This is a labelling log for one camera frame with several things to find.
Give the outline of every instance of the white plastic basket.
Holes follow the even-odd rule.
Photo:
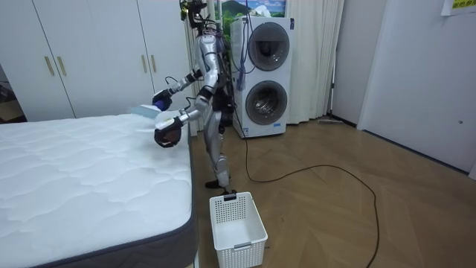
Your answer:
[[[250,193],[210,198],[210,217],[220,268],[263,263],[268,234]]]

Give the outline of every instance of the washing machine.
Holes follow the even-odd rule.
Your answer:
[[[233,125],[242,138],[282,134],[288,119],[295,21],[266,17],[247,21],[244,16],[231,24],[231,73],[237,105]],[[246,72],[241,80],[240,71]]]

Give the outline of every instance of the mattress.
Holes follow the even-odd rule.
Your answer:
[[[153,129],[139,115],[1,125],[0,267],[191,264],[187,127],[169,149]]]

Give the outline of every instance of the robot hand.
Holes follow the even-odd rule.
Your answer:
[[[169,89],[164,89],[154,96],[152,105],[159,108],[161,111],[167,111],[172,104],[172,93]]]
[[[181,138],[181,128],[184,123],[178,117],[155,125],[154,139],[163,148],[176,146]]]

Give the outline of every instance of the humanoid robot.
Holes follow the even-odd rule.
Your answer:
[[[162,147],[177,145],[184,124],[198,120],[208,112],[204,129],[205,143],[216,180],[207,182],[205,187],[224,188],[223,194],[236,193],[231,190],[227,157],[221,152],[225,127],[232,124],[235,109],[232,92],[229,90],[231,82],[225,41],[219,25],[200,15],[201,9],[207,4],[202,0],[179,0],[179,4],[182,21],[188,16],[191,28],[198,30],[195,41],[196,67],[170,88],[155,94],[152,104],[164,111],[170,108],[175,93],[186,89],[200,78],[203,79],[203,87],[196,96],[195,103],[180,110],[180,116],[155,125],[155,142]]]

